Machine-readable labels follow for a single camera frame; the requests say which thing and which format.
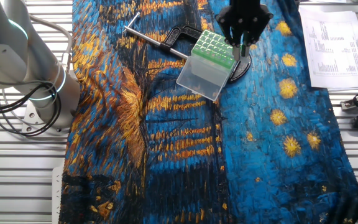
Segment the cloth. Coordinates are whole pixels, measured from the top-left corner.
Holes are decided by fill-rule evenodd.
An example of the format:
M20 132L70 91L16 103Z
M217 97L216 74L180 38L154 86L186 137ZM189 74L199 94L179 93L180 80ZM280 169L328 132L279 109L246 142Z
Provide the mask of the cloth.
M188 24L221 33L224 0L74 0L81 100L68 137L60 223L355 223L358 185L328 92L310 86L293 0L246 76L212 102L176 84L163 40ZM175 49L190 54L183 41Z

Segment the black wire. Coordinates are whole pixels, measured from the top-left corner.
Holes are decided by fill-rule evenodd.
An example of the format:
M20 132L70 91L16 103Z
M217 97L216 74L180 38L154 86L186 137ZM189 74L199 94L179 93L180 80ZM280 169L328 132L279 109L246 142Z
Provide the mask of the black wire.
M36 130L36 131L32 131L32 132L29 132L29 133L22 133L20 132L19 130L17 130L11 123L10 121L6 118L6 122L7 124L12 128L12 130L9 130L7 129L5 126L3 126L1 123L0 123L0 126L5 130L5 131L8 131L10 133L14 133L14 134L20 134L21 136L25 136L25 137L34 137L34 136L37 136L39 134L42 134L44 132L46 132L46 130L48 130L57 120L57 118L59 117L59 114L60 114L60 107L61 107L61 103L60 103L60 97L58 96L58 99L57 101L58 104L56 104L55 106L55 110L54 110L54 113L52 115L52 118L47 122L47 124L45 126L43 126L42 128Z
M39 86L44 87L44 86L47 86L47 84L43 83L43 84L41 84ZM44 126L42 126L40 129L38 129L36 131L29 132L29 133L22 133L12 125L12 123L8 120L8 118L6 117L6 115L4 113L2 113L2 116L6 120L7 124L12 128L12 130L7 129L3 124L1 124L1 122L0 122L0 127L2 127L3 130L5 130L5 131L8 131L8 132L14 133L14 134L20 134L21 136L25 136L25 137L34 137L34 136L37 136L39 134L42 134L42 133L46 132L50 127L52 127L53 124L55 124L56 120L60 116L60 112L61 112L61 109L62 109L62 102L60 100L60 96L57 93L56 88L52 88L49 92L50 92L50 95L52 96L52 100L54 100L55 97L57 97L57 100L55 100L55 102L53 104L54 109L53 109L53 115L52 115L51 119Z
M23 98L17 100L14 103L11 103L10 105L5 105L5 106L1 106L0 107L0 114L1 113L7 113L10 112L12 110L18 109L19 107L21 107L38 89L42 88L42 87L48 87L48 85L46 83L42 83L39 86L35 87L30 93L28 93L26 96L24 96Z

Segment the screw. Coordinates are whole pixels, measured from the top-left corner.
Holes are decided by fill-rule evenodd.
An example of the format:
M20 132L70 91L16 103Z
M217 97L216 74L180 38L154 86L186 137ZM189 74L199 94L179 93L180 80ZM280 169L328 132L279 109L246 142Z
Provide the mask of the screw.
M140 16L140 12L137 12L136 15L135 15L135 17L128 23L128 27L131 27L131 25L135 22L135 20L136 20L139 16Z

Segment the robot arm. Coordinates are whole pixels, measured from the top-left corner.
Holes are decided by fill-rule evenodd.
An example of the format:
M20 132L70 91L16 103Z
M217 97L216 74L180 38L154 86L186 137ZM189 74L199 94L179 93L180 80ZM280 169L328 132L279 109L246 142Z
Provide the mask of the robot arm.
M62 112L55 125L68 127L80 98L80 86L66 69L36 33L24 1L5 0L4 7L0 3L0 88L14 86L26 95L42 81L53 82L62 101ZM53 107L45 107L52 100L45 88L30 98L44 121L53 115Z

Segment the metal table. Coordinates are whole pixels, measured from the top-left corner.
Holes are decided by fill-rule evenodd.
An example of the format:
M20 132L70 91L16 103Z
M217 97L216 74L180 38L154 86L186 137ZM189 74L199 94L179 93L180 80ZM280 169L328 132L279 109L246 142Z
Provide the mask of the metal table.
M358 3L324 4L303 2L309 8L321 11L354 11L358 17ZM71 1L27 0L29 12L37 17L56 22L67 30L71 27ZM60 59L67 46L63 34L34 24L41 38ZM358 181L358 131L349 126L357 114L341 111L339 102L351 99L358 91L331 93L334 112L341 128L347 155ZM13 88L7 90L10 103L21 95ZM21 116L25 107L17 110ZM21 122L8 114L11 122L21 128ZM62 164L65 155L66 136L54 141L31 141L9 134L0 128L0 224L26 223L45 224L52 220L52 169Z

